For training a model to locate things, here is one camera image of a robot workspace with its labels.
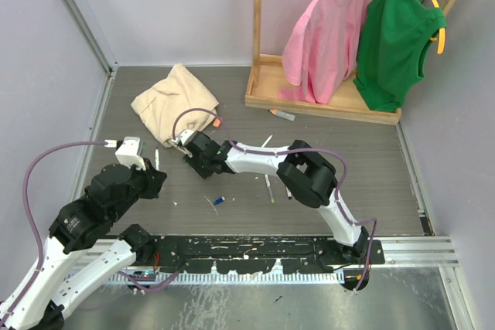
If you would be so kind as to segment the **white marker dark green end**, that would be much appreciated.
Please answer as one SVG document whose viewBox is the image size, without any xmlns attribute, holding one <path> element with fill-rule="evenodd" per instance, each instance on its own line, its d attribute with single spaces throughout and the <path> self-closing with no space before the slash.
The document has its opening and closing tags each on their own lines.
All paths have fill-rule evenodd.
<svg viewBox="0 0 495 330">
<path fill-rule="evenodd" d="M 157 171 L 160 170 L 160 158 L 159 158 L 159 149 L 158 147 L 155 148 L 155 169 Z"/>
</svg>

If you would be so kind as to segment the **white marker blue end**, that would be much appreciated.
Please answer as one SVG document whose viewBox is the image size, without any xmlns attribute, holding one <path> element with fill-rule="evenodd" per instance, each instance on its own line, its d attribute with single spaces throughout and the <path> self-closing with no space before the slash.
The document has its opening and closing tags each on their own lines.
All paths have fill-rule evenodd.
<svg viewBox="0 0 495 330">
<path fill-rule="evenodd" d="M 273 138 L 273 134 L 270 134 L 266 140 L 263 142 L 263 144 L 261 145 L 262 148 L 265 148 L 267 146 L 267 144 L 270 142 L 270 140 Z"/>
</svg>

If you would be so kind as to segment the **white marker lime end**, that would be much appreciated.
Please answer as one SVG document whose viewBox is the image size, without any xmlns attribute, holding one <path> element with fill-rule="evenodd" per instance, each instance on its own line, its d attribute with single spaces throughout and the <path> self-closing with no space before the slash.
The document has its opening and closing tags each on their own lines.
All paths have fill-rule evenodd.
<svg viewBox="0 0 495 330">
<path fill-rule="evenodd" d="M 275 204 L 275 197 L 274 197 L 273 191 L 271 189 L 270 179 L 269 179 L 268 175 L 264 175 L 264 177 L 265 177 L 265 185 L 266 185 L 267 190 L 268 190 L 270 202 L 271 202 L 271 204 Z"/>
</svg>

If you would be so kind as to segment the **white marker black end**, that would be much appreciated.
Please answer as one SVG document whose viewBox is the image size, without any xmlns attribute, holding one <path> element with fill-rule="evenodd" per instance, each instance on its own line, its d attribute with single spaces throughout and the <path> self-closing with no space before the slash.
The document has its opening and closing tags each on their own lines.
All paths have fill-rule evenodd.
<svg viewBox="0 0 495 330">
<path fill-rule="evenodd" d="M 286 194 L 288 196 L 288 199 L 289 200 L 292 199 L 292 193 L 290 192 L 290 190 L 287 187 L 285 188 L 285 191 L 286 191 Z"/>
</svg>

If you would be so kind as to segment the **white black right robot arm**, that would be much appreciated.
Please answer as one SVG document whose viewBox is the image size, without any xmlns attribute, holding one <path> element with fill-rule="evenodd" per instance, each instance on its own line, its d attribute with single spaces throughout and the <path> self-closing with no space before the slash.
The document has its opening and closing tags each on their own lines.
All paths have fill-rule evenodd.
<svg viewBox="0 0 495 330">
<path fill-rule="evenodd" d="M 355 264 L 366 255 L 369 233 L 343 201 L 335 167 L 306 142 L 295 140 L 280 148 L 236 141 L 219 145 L 202 132 L 185 130 L 176 145 L 186 151 L 185 162 L 203 179 L 223 173 L 279 178 L 293 199 L 319 211 L 339 244 L 343 260 Z"/>
</svg>

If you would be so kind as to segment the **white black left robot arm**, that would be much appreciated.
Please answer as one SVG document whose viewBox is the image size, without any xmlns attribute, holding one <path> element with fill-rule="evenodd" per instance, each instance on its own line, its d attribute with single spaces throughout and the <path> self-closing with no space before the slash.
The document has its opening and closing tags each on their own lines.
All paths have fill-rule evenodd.
<svg viewBox="0 0 495 330">
<path fill-rule="evenodd" d="M 153 168 L 108 165 L 94 176 L 84 195 L 65 205 L 49 228 L 42 253 L 13 294 L 1 304 L 7 329 L 60 329 L 97 288 L 120 270 L 146 265 L 155 256 L 153 239 L 130 225 L 99 257 L 71 275 L 75 264 L 140 199 L 156 198 L 167 178 Z"/>
</svg>

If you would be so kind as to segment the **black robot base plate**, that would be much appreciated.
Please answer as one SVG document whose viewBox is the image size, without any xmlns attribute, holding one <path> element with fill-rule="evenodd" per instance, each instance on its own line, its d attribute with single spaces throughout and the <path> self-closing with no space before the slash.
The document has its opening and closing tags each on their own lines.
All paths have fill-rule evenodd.
<svg viewBox="0 0 495 330">
<path fill-rule="evenodd" d="M 283 274 L 316 274 L 365 261 L 327 236 L 132 236 L 124 241 L 136 252 L 136 265 L 163 273 L 266 274 L 280 263 Z"/>
</svg>

